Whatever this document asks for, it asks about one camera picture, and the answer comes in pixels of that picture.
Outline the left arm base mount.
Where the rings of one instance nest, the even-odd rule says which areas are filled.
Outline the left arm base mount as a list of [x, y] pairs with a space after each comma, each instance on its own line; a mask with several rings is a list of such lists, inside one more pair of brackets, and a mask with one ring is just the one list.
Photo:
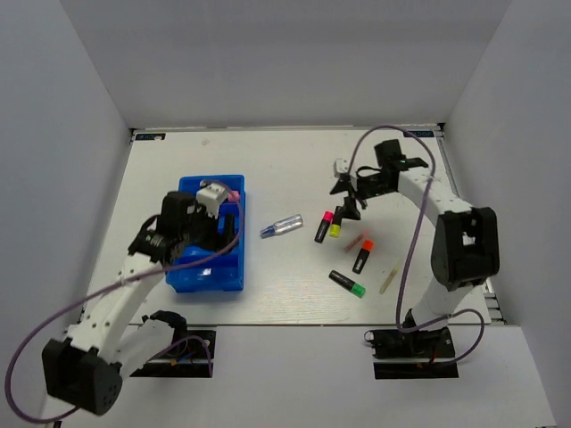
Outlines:
[[196, 339], [183, 342], [174, 350], [159, 358], [147, 362], [137, 369], [131, 378], [212, 378], [214, 368], [215, 345], [217, 332], [212, 329], [188, 330], [188, 334], [200, 337], [207, 345], [207, 354], [203, 345]]

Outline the pink cap crayon tube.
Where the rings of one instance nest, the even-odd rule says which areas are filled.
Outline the pink cap crayon tube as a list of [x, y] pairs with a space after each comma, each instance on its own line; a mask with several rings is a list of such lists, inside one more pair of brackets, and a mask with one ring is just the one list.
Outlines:
[[239, 201], [240, 200], [240, 193], [238, 191], [230, 191], [228, 194], [228, 199], [232, 201]]

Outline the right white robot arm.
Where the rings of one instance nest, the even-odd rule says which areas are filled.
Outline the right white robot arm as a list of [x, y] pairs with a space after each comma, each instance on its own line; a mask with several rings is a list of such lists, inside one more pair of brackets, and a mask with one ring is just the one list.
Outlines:
[[331, 192], [344, 193], [343, 216], [347, 219], [360, 219], [369, 199], [399, 193], [418, 208], [419, 222], [428, 220], [433, 225], [431, 282], [413, 308], [402, 313], [398, 304], [395, 314], [404, 348], [421, 356], [434, 347], [433, 331], [460, 315], [459, 305], [465, 297], [499, 272], [497, 216], [493, 209], [477, 208], [437, 182], [435, 165], [406, 157], [398, 140], [378, 144], [375, 154], [378, 167], [365, 177], [352, 173], [350, 162], [335, 160], [337, 181]]

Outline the pink cap black highlighter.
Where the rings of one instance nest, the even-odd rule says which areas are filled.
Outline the pink cap black highlighter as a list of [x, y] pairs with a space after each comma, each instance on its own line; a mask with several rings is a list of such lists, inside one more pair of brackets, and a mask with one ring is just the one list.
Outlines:
[[316, 235], [314, 237], [314, 241], [316, 243], [323, 243], [326, 235], [327, 235], [327, 231], [331, 226], [331, 223], [333, 221], [333, 217], [334, 217], [334, 213], [332, 211], [327, 210], [324, 215], [323, 218], [321, 219], [320, 223], [319, 223], [319, 227], [318, 230], [316, 232]]

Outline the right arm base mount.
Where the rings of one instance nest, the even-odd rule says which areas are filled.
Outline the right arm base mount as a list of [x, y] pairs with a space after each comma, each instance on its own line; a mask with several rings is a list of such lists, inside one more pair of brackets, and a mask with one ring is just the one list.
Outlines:
[[376, 380], [456, 379], [456, 351], [448, 327], [401, 333], [396, 329], [367, 330], [364, 341], [373, 351]]

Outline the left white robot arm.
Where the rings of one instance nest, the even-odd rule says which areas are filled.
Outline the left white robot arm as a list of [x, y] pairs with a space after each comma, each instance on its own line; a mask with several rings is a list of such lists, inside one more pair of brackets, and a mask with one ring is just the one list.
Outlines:
[[51, 340], [44, 347], [50, 396], [102, 416], [119, 397], [124, 381], [149, 360], [186, 350], [186, 320], [175, 312], [156, 311], [132, 334], [125, 331], [186, 247], [205, 250], [206, 259], [212, 260], [237, 245], [243, 224], [233, 217], [219, 220], [224, 202], [238, 203], [239, 196], [221, 183], [206, 184], [197, 193], [166, 194], [161, 212], [143, 223], [129, 245], [116, 288], [100, 292], [96, 304], [63, 340]]

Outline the clear spray bottle blue cap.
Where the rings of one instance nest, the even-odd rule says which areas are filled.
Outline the clear spray bottle blue cap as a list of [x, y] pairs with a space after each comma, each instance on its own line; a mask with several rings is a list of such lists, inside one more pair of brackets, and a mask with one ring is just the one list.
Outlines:
[[291, 217], [281, 219], [260, 231], [262, 239], [273, 237], [276, 235], [283, 235], [299, 229], [303, 226], [303, 219], [300, 214], [295, 214]]

